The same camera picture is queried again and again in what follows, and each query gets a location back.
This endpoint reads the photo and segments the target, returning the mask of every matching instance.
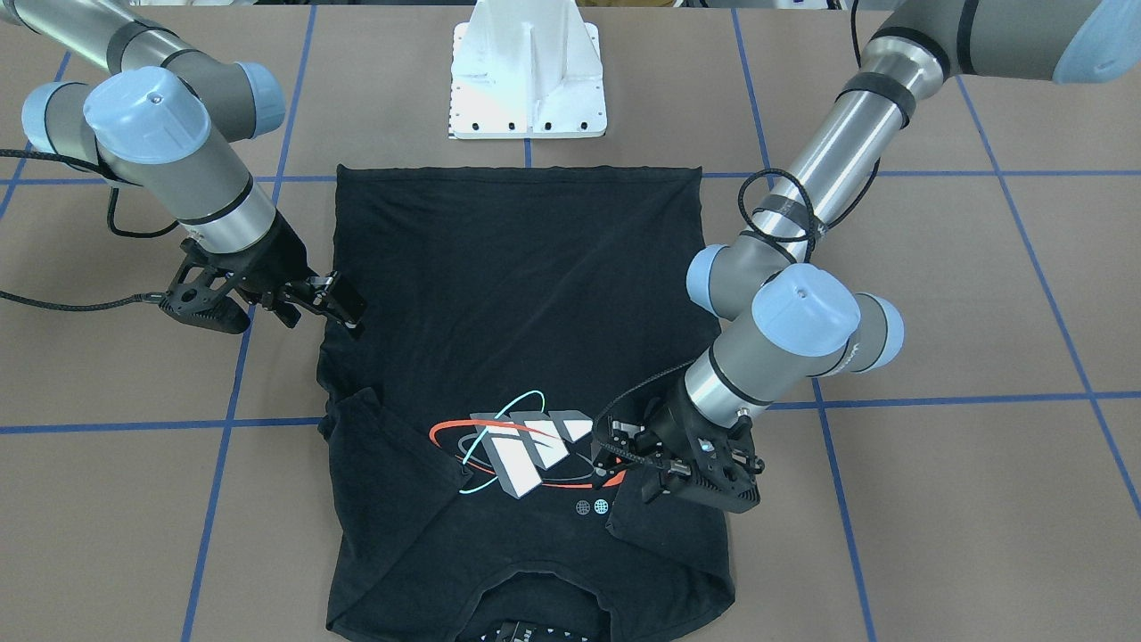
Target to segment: light blue joint cap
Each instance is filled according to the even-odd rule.
[[[1107,82],[1141,60],[1141,0],[1102,0],[1066,48],[1054,82]]]
[[[689,300],[713,315],[717,315],[717,310],[713,309],[713,301],[710,299],[710,273],[713,270],[718,252],[725,247],[726,245],[717,244],[697,252],[689,261],[689,270],[686,271],[686,291],[689,292]]]
[[[139,164],[165,164],[202,148],[212,124],[205,105],[161,67],[124,71],[83,103],[83,117],[111,153]]]
[[[808,262],[784,268],[753,296],[753,320],[777,348],[826,357],[859,327],[859,303],[843,283]]]
[[[24,135],[37,151],[55,154],[56,147],[48,137],[48,103],[60,87],[75,84],[74,82],[49,82],[32,90],[24,100],[24,108],[19,113],[19,120],[24,124]]]
[[[237,63],[245,72],[253,91],[253,136],[257,138],[268,133],[285,122],[285,94],[277,78],[258,63]]]
[[[860,374],[875,371],[881,366],[891,364],[891,361],[899,355],[899,351],[904,349],[904,315],[900,314],[896,306],[891,304],[891,301],[888,299],[883,299],[867,292],[861,293],[866,296],[875,299],[875,302],[880,303],[880,307],[883,308],[883,315],[888,317],[888,336],[884,340],[883,352],[880,353],[880,359],[876,359],[875,364],[860,371]]]

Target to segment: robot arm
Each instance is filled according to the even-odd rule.
[[[706,247],[690,263],[690,298],[733,325],[641,424],[599,418],[600,480],[649,465],[658,474],[642,490],[647,502],[669,493],[731,512],[755,506],[763,463],[753,421],[806,376],[872,371],[903,347],[891,303],[852,294],[804,261],[917,103],[956,74],[1102,82],[1139,59],[1141,0],[904,3],[788,166],[799,185],[777,180],[733,245]]]
[[[364,301],[340,274],[318,276],[305,244],[229,146],[276,129],[281,87],[254,63],[224,65],[111,0],[3,0],[0,17],[47,34],[114,75],[50,83],[24,104],[40,151],[78,157],[149,189],[189,237],[160,307],[183,324],[241,334],[228,294],[289,327],[297,306],[357,331]]]

